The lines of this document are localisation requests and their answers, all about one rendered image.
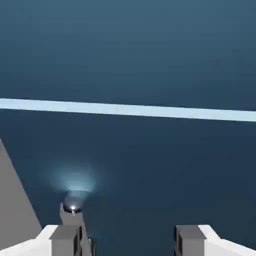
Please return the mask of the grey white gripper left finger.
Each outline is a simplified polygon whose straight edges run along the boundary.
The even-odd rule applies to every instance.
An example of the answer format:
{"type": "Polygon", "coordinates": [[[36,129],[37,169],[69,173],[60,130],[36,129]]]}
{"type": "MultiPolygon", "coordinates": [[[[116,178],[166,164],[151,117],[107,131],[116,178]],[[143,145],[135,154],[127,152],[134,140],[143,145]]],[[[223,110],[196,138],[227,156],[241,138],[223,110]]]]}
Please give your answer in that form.
{"type": "Polygon", "coordinates": [[[46,225],[36,238],[0,250],[0,256],[78,256],[79,225],[46,225]]]}

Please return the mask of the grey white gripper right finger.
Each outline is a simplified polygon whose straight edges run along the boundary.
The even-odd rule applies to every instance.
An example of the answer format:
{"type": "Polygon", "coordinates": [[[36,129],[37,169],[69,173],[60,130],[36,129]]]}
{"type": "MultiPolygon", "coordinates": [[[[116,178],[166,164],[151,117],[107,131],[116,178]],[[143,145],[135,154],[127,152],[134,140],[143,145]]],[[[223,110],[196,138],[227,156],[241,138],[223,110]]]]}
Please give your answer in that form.
{"type": "Polygon", "coordinates": [[[222,239],[208,224],[175,225],[174,256],[256,256],[256,250],[222,239]]]}

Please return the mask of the blue cabinet door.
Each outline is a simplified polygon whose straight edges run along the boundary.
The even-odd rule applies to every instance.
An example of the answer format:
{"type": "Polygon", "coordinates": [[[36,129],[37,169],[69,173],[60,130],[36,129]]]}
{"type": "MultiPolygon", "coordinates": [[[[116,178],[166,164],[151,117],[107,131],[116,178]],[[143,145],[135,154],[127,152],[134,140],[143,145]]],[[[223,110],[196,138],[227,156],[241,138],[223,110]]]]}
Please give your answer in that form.
{"type": "Polygon", "coordinates": [[[256,0],[0,0],[0,98],[256,111],[256,0]]]}
{"type": "Polygon", "coordinates": [[[256,122],[0,110],[0,139],[42,225],[84,192],[97,256],[171,256],[198,224],[256,250],[256,122]]]}

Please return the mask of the blue painted cabinet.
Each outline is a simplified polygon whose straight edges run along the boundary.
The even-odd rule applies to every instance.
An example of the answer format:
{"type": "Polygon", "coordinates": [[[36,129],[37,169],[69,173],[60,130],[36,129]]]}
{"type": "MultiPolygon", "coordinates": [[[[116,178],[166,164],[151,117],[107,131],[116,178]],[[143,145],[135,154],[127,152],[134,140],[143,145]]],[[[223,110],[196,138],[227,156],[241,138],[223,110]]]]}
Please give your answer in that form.
{"type": "Polygon", "coordinates": [[[256,110],[0,98],[0,110],[256,123],[256,110]]]}

